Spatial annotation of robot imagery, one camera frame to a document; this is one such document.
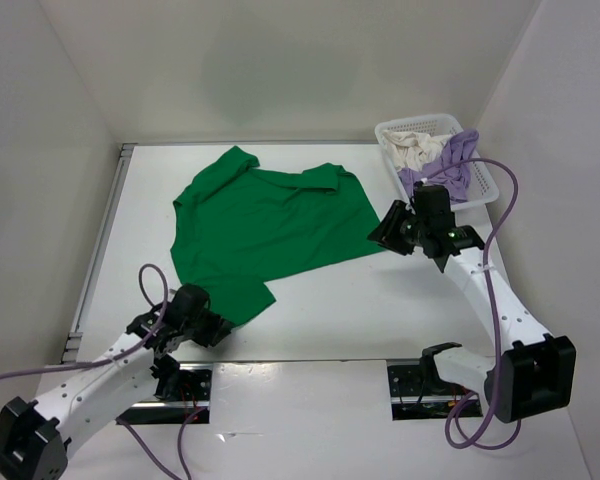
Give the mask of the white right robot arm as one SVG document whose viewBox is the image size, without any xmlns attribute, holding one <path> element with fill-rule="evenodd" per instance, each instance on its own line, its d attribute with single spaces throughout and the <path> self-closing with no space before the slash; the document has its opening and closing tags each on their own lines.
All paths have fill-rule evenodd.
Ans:
<svg viewBox="0 0 600 480">
<path fill-rule="evenodd" d="M 396 200 L 368 236 L 379 246 L 410 255 L 421 250 L 464 295 L 498 354 L 477 355 L 457 342 L 427 347 L 419 382 L 430 393 L 450 384 L 477 393 L 482 406 L 511 423 L 567 406 L 576 348 L 553 335 L 522 304 L 484 256 L 485 243 L 471 226 L 459 226 L 449 209 L 416 212 Z"/>
</svg>

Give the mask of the green t shirt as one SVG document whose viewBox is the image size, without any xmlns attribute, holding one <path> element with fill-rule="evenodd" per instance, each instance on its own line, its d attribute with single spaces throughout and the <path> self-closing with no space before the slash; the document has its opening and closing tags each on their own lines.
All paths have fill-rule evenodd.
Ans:
<svg viewBox="0 0 600 480">
<path fill-rule="evenodd" d="M 261 168 L 234 146 L 173 202 L 171 258 L 182 284 L 242 326 L 276 301 L 267 284 L 380 252 L 379 219 L 358 178 L 323 163 L 300 173 Z"/>
</svg>

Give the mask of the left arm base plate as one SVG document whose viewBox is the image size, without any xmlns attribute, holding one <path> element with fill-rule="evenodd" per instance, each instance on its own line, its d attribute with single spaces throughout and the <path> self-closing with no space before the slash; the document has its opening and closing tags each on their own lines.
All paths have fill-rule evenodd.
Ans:
<svg viewBox="0 0 600 480">
<path fill-rule="evenodd" d="M 190 424 L 208 424 L 212 375 L 211 364 L 184 363 L 160 394 L 134 404 L 120 418 L 132 426 L 181 425 L 189 416 Z"/>
</svg>

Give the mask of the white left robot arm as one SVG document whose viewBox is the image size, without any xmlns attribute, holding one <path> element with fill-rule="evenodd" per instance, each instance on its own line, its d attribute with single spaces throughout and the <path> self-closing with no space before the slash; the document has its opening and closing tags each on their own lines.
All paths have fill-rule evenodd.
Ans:
<svg viewBox="0 0 600 480">
<path fill-rule="evenodd" d="M 5 479 L 58 479 L 91 437 L 138 402 L 174 396 L 181 368 L 172 352 L 187 341 L 218 345 L 234 324 L 204 308 L 198 314 L 158 308 L 137 316 L 89 367 L 54 389 L 0 411 L 0 474 Z"/>
</svg>

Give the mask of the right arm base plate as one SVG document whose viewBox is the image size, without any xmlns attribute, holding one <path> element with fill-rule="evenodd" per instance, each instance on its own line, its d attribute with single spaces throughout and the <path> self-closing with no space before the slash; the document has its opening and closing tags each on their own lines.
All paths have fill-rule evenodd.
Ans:
<svg viewBox="0 0 600 480">
<path fill-rule="evenodd" d="M 386 368 L 394 421 L 443 420 L 468 393 L 456 384 L 431 387 L 415 359 L 389 361 Z"/>
</svg>

